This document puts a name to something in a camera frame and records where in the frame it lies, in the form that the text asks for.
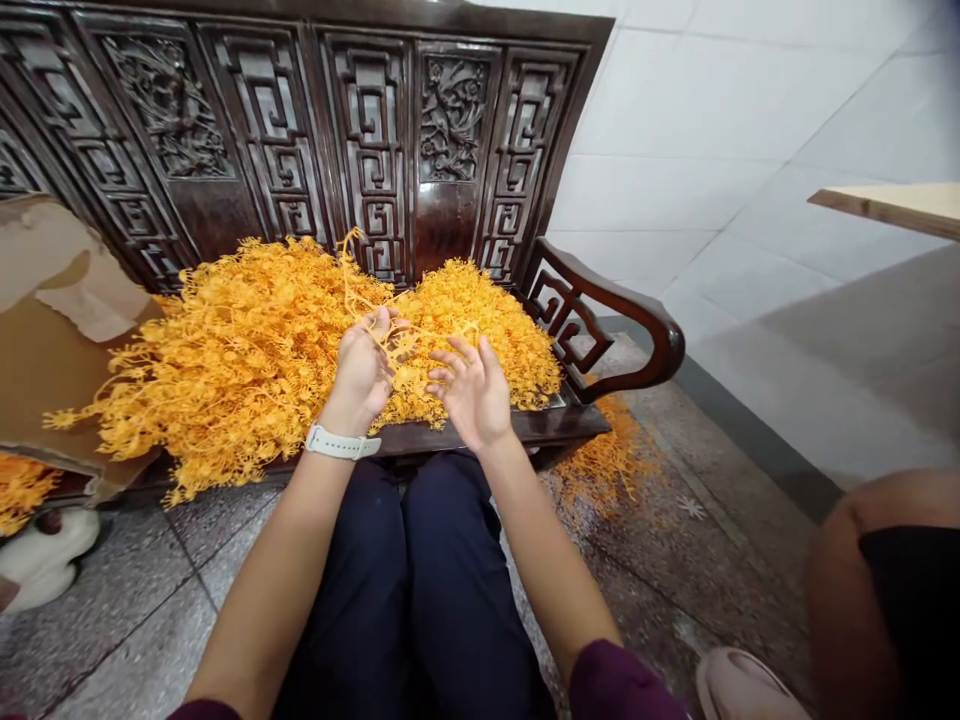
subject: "person's leg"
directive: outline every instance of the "person's leg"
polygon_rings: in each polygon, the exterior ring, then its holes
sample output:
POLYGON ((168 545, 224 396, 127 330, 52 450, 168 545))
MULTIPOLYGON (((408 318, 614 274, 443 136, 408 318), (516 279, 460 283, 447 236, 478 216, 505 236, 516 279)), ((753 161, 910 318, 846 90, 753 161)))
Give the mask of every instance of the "person's leg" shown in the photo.
POLYGON ((553 717, 480 463, 432 458, 403 499, 413 644, 443 717, 553 717))
POLYGON ((952 692, 960 642, 960 474, 916 470, 857 488, 807 565, 824 720, 922 715, 952 692))
POLYGON ((274 717, 413 717, 400 494, 357 464, 274 717))

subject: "maroon sleeve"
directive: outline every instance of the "maroon sleeve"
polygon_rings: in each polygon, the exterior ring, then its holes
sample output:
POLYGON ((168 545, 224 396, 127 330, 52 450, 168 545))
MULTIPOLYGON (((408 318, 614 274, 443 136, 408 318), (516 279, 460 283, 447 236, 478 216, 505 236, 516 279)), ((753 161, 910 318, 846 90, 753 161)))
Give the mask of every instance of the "maroon sleeve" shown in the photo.
POLYGON ((585 647, 570 676, 574 718, 687 720, 687 711, 643 663, 607 640, 585 647))
POLYGON ((194 700, 181 705, 167 720, 242 720, 237 711, 216 700, 194 700))

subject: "cardboard flap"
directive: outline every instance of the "cardboard flap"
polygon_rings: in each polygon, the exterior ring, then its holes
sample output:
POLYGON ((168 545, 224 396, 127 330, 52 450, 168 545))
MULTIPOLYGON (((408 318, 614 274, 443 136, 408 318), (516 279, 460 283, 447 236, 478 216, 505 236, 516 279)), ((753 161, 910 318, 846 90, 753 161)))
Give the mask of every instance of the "cardboard flap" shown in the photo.
POLYGON ((41 288, 34 293, 37 300, 66 315, 94 342, 112 340, 136 327, 150 296, 127 279, 115 258, 85 250, 80 259, 87 261, 87 271, 79 282, 41 288))
POLYGON ((90 475, 93 502, 129 486, 159 449, 115 462, 97 452, 95 420, 50 430, 43 413, 88 404, 111 377, 109 349, 162 315, 98 237, 49 196, 0 202, 0 447, 90 475))
POLYGON ((34 293, 94 342, 136 326, 150 296, 56 200, 32 195, 4 203, 0 226, 0 312, 34 293))

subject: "tiled floor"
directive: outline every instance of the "tiled floor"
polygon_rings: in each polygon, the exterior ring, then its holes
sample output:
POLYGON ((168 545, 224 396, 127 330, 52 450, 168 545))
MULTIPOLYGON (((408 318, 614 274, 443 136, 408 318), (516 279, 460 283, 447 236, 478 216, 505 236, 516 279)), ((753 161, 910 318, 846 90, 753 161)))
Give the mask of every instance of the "tiled floor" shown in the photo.
MULTIPOLYGON (((643 359, 619 335, 599 369, 643 359)), ((643 501, 614 517, 580 508, 575 537, 627 645, 691 709, 697 659, 718 644, 760 655, 810 704, 800 569, 813 525, 675 385, 628 396, 648 436, 646 465, 657 470, 643 501), (707 517, 689 517, 678 497, 696 499, 707 517)), ((103 513, 110 533, 77 584, 44 608, 0 619, 0 716, 163 717, 186 690, 277 492, 210 493, 169 514, 103 513)))

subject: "white tiled wall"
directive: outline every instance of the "white tiled wall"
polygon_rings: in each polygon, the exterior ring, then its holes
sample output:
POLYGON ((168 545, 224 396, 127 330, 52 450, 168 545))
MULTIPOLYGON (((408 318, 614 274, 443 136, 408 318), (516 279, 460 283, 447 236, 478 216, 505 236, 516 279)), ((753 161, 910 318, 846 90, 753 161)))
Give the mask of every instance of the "white tiled wall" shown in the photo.
POLYGON ((617 19, 550 238, 844 487, 960 462, 960 246, 807 204, 960 180, 950 0, 496 0, 617 19))

